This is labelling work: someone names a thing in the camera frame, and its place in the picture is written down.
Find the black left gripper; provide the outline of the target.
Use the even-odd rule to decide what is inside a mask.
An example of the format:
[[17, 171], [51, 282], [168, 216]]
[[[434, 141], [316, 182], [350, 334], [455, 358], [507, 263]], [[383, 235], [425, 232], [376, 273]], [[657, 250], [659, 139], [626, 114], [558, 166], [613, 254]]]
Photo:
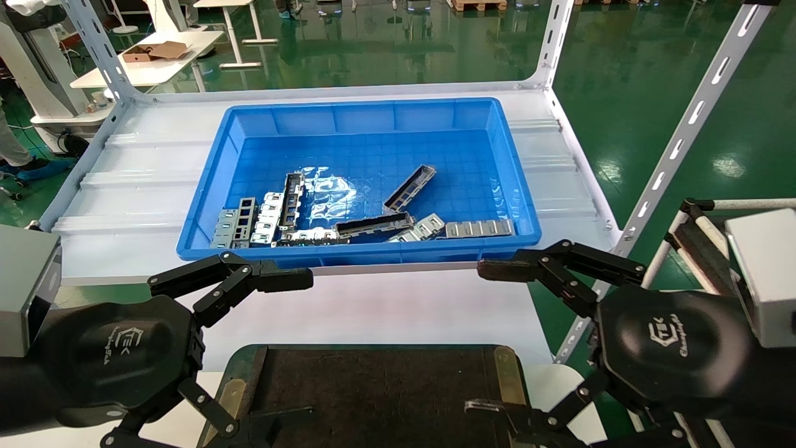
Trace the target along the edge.
[[[193, 312], [173, 300], [208, 286], [213, 289]], [[153, 275], [148, 301], [51, 311], [27, 355], [2, 357], [1, 433], [99, 426], [124, 417], [103, 437], [103, 447], [170, 447], [139, 431], [182, 395], [216, 429], [207, 447], [272, 447], [286, 426], [313, 419], [315, 408], [233, 419], [187, 378], [201, 369], [201, 327], [214, 326], [253, 292], [312, 286], [310, 269], [282, 269], [273, 260], [225, 251]]]

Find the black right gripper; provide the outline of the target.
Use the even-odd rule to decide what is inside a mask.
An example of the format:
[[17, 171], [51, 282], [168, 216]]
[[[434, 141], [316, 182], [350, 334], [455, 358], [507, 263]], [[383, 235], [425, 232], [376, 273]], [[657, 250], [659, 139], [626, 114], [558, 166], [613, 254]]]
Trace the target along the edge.
[[[597, 304], [597, 293], [576, 276], [640, 286], [646, 269], [569, 240], [517, 250], [511, 259], [478, 261], [478, 275], [487, 281], [538, 281], [580, 317], [595, 315], [599, 366], [613, 375], [617, 399], [629, 406], [793, 429], [794, 349], [764, 348], [739, 301], [697, 291], [617, 289]], [[591, 444], [575, 437], [568, 423], [609, 385], [609, 376], [595, 371], [549, 412], [488, 399], [467, 400], [465, 411], [489, 417], [512, 440], [537, 447], [685, 446], [677, 423]]]

